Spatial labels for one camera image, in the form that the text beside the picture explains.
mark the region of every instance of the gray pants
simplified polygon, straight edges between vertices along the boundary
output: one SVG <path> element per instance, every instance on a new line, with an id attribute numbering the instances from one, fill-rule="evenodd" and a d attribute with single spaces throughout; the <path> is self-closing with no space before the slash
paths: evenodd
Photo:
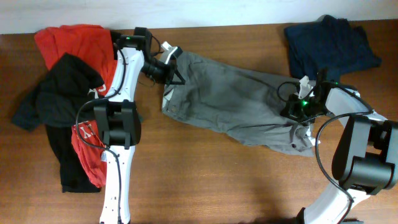
<path id="1" fill-rule="evenodd" d="M 279 115 L 285 103 L 276 88 L 294 78 L 240 69 L 184 52 L 177 60 L 185 85 L 165 88 L 162 111 L 200 128 L 226 133 L 246 146 L 267 146 L 291 155 L 313 156 L 310 126 Z M 293 85 L 281 88 L 288 98 Z"/>

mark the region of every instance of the black cable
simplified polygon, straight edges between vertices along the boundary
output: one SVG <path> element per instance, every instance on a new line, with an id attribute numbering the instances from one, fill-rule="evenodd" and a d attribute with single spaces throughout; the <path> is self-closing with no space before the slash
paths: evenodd
<path id="1" fill-rule="evenodd" d="M 309 117 L 308 119 L 306 119 L 306 120 L 304 120 L 304 121 L 300 121 L 300 122 L 298 122 L 297 124 L 302 124 L 302 123 L 309 122 L 309 121 L 311 121 L 311 120 L 313 120 L 313 119 L 315 119 L 315 118 L 319 118 L 320 116 L 323 116 L 323 115 L 324 115 L 324 114 L 318 114 L 318 115 Z"/>
<path id="2" fill-rule="evenodd" d="M 115 160 L 116 160 L 116 165 L 117 165 L 117 167 L 118 167 L 118 176 L 119 176 L 118 222 L 121 223 L 121 214 L 120 214 L 121 206 L 120 206 L 120 204 L 121 204 L 121 192 L 122 192 L 122 178 L 121 178 L 121 173 L 120 173 L 120 165 L 119 165 L 118 155 L 116 155 L 116 153 L 114 153 L 113 151 L 111 151 L 111 150 L 109 149 L 109 148 L 110 148 L 109 146 L 106 146 L 106 147 L 96 146 L 96 145 L 91 144 L 91 143 L 87 142 L 86 140 L 84 140 L 83 136 L 81 135 L 81 133 L 80 133 L 80 131 L 79 131 L 79 122 L 78 122 L 78 118 L 79 118 L 80 112 L 81 112 L 84 108 L 86 108 L 88 105 L 93 106 L 93 104 L 94 104 L 95 102 L 98 102 L 98 101 L 101 101 L 101 100 L 107 100 L 107 99 L 109 99 L 109 98 L 112 98 L 112 97 L 116 96 L 116 95 L 120 92 L 120 90 L 122 89 L 123 83 L 124 83 L 124 77 L 126 76 L 126 65 L 127 65 L 127 63 L 126 63 L 126 59 L 124 58 L 124 54 L 123 54 L 123 52 L 121 51 L 121 49 L 120 49 L 117 45 L 116 45 L 116 48 L 117 48 L 117 50 L 120 52 L 120 54 L 121 54 L 121 56 L 122 56 L 122 59 L 123 59 L 123 75 L 122 75 L 121 83 L 120 83 L 118 89 L 117 89 L 112 95 L 106 96 L 106 97 L 104 97 L 104 98 L 98 98 L 98 99 L 90 100 L 90 101 L 86 102 L 85 104 L 83 104 L 83 105 L 80 107 L 80 109 L 78 110 L 78 112 L 77 112 L 77 114 L 76 114 L 76 130 L 77 130 L 77 135 L 78 135 L 78 137 L 79 137 L 80 140 L 82 140 L 86 145 L 91 146 L 91 147 L 94 147 L 94 148 L 97 148 L 97 149 L 103 149 L 103 150 L 105 150 L 105 151 L 111 153 L 111 154 L 113 155 L 113 157 L 115 158 Z"/>
<path id="3" fill-rule="evenodd" d="M 283 99 L 281 96 L 280 96 L 280 93 L 279 93 L 279 90 L 280 90 L 280 88 L 282 87 L 282 85 L 285 85 L 285 84 L 292 84 L 292 85 L 294 85 L 294 86 L 296 86 L 296 84 L 300 84 L 299 82 L 283 82 L 282 84 L 280 84 L 279 86 L 278 86 L 278 88 L 276 89 L 276 95 L 278 96 L 278 98 L 280 99 L 280 100 L 282 100 L 283 102 L 288 102 L 288 100 L 285 100 L 285 99 Z"/>
<path id="4" fill-rule="evenodd" d="M 152 85 L 146 85 L 146 84 L 144 84 L 144 83 L 142 83 L 142 82 L 140 82 L 140 81 L 137 81 L 137 82 L 140 83 L 141 85 L 145 86 L 145 87 L 152 88 L 152 87 L 155 86 L 156 81 L 155 81 L 154 78 L 151 78 L 151 80 L 152 80 Z"/>
<path id="5" fill-rule="evenodd" d="M 152 38 L 155 39 L 155 41 L 157 42 L 157 45 L 159 46 L 159 49 L 157 52 L 150 54 L 150 56 L 155 57 L 156 55 L 164 53 L 164 52 L 160 51 L 162 49 L 162 47 L 160 46 L 160 41 L 154 35 L 152 36 Z"/>

